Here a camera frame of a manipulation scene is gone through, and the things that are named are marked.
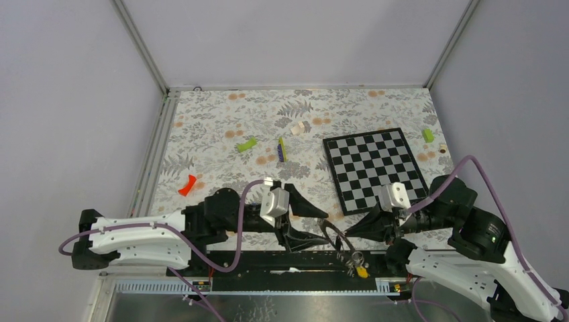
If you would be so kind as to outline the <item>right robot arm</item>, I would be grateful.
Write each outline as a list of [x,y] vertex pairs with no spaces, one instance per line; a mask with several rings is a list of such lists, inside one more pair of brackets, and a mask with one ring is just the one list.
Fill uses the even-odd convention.
[[[567,321],[568,291],[548,286],[523,262],[507,224],[475,207],[476,191],[459,178],[430,204],[399,220],[400,209],[376,206],[345,235],[385,242],[385,268],[432,280],[470,299],[490,313],[493,321]],[[410,233],[450,228],[448,245],[475,263],[468,271],[427,253],[404,238]]]

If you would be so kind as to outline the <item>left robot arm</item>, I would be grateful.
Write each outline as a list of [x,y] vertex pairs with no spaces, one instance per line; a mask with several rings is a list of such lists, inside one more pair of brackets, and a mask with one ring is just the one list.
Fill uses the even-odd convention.
[[222,188],[196,205],[149,217],[112,219],[94,209],[81,213],[79,232],[58,251],[77,270],[102,270],[110,265],[168,266],[193,276],[207,267],[236,269],[243,234],[273,233],[288,253],[326,244],[326,239],[296,230],[298,217],[327,219],[293,184],[261,180],[261,203],[248,204],[246,194]]

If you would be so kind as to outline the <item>large silver keyring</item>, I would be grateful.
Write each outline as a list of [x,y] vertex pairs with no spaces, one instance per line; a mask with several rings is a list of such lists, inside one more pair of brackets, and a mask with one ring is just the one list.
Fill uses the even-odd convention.
[[[343,246],[348,247],[348,251],[351,254],[356,253],[356,248],[349,241],[346,235],[337,228],[332,222],[328,221],[327,219],[320,219],[319,220],[319,228],[325,238],[325,240],[332,246],[332,248],[337,252],[341,253]],[[332,240],[328,234],[328,231],[331,230],[335,233],[335,239]]]

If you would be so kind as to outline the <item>yellow key tag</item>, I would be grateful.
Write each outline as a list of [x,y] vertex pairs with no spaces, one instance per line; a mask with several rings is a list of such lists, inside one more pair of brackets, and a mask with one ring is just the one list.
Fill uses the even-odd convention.
[[360,278],[368,278],[369,277],[369,273],[368,273],[367,269],[363,266],[357,266],[356,267],[356,274]]

